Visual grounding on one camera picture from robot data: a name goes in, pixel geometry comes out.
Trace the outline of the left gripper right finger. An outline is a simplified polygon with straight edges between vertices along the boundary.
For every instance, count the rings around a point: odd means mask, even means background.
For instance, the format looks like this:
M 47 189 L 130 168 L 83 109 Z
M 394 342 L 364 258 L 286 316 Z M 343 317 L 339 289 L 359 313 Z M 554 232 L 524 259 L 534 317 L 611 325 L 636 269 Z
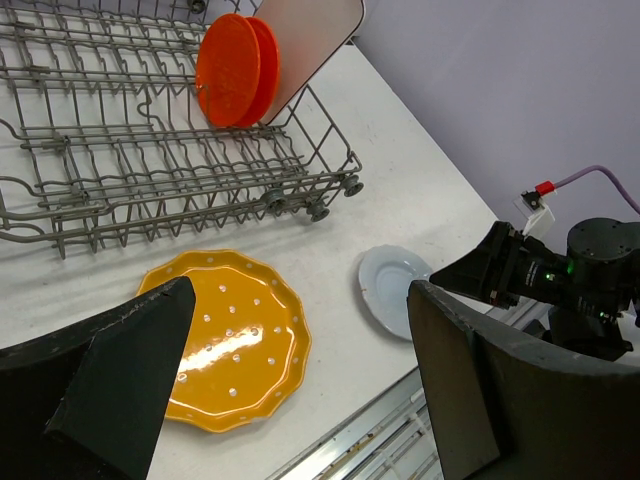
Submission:
M 639 370 L 554 346 L 422 280 L 408 317 L 447 479 L 635 479 Z

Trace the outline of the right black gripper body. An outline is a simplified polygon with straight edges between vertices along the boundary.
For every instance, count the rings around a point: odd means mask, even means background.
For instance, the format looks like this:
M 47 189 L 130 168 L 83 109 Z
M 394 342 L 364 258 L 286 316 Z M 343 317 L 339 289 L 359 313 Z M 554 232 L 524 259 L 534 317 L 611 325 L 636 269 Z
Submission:
M 489 232 L 489 303 L 515 306 L 520 297 L 560 305 L 569 286 L 569 259 L 508 222 L 496 221 Z

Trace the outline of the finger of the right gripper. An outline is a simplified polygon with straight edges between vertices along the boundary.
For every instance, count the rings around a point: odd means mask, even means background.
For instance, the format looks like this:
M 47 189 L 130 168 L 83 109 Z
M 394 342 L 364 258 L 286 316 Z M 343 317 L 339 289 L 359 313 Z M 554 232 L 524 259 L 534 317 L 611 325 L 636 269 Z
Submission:
M 499 290 L 505 236 L 488 234 L 468 254 L 432 273 L 431 284 L 474 300 L 503 300 Z

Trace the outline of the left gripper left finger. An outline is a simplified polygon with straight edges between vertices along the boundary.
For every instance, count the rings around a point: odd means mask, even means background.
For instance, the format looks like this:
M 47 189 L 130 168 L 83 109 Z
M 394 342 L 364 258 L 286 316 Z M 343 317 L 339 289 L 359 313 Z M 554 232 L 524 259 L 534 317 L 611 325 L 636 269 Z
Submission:
M 2 349 L 2 478 L 146 478 L 195 303 L 177 277 Z

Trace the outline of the light blue scalloped plate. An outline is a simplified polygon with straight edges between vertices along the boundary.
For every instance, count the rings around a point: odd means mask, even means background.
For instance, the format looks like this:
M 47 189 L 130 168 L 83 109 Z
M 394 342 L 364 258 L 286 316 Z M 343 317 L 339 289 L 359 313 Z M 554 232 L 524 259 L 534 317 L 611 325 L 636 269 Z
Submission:
M 427 280 L 433 269 L 417 254 L 395 245 L 364 253 L 358 283 L 373 318 L 390 334 L 411 341 L 407 296 L 414 280 Z

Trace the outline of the yellow dotted scalloped plate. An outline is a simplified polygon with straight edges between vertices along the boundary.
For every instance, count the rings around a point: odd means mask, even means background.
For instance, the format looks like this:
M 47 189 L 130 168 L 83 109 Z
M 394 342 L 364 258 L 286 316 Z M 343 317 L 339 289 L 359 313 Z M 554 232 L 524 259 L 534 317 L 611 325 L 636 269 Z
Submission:
M 270 417 L 302 384 L 312 339 L 302 302 L 269 265 L 238 251 L 186 251 L 148 271 L 146 293 L 187 278 L 195 307 L 168 420 L 223 433 Z

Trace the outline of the orange round plate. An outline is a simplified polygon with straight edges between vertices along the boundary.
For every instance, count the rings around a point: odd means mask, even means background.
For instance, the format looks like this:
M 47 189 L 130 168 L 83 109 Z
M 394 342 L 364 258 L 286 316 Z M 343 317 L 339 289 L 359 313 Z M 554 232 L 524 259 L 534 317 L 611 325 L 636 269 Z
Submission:
M 259 83 L 260 52 L 247 18 L 228 13 L 207 29 L 199 47 L 195 85 L 199 105 L 216 127 L 229 127 L 248 111 Z
M 274 32 L 262 19 L 249 17 L 248 22 L 258 41 L 260 75 L 256 93 L 249 109 L 235 124 L 239 128 L 248 128 L 264 117 L 275 99 L 280 81 L 280 51 Z

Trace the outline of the white rectangular plate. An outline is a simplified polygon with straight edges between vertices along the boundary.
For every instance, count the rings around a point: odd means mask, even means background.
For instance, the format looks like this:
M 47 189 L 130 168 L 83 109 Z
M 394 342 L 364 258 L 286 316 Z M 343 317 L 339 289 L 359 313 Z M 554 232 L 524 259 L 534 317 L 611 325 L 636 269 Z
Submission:
M 273 31 L 280 52 L 280 81 L 262 117 L 272 123 L 321 67 L 359 29 L 363 0 L 265 0 L 255 16 Z

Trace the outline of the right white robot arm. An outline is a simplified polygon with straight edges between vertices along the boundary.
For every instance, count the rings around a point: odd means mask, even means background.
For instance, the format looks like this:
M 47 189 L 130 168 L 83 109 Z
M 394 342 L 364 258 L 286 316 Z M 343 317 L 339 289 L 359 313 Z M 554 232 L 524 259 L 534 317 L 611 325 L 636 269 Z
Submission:
M 639 225 L 590 218 L 574 225 L 560 255 L 497 221 L 480 244 L 431 274 L 450 293 L 509 309 L 526 297 L 550 305 L 547 327 L 525 332 L 573 352 L 615 361 L 632 351 L 618 320 L 639 305 Z

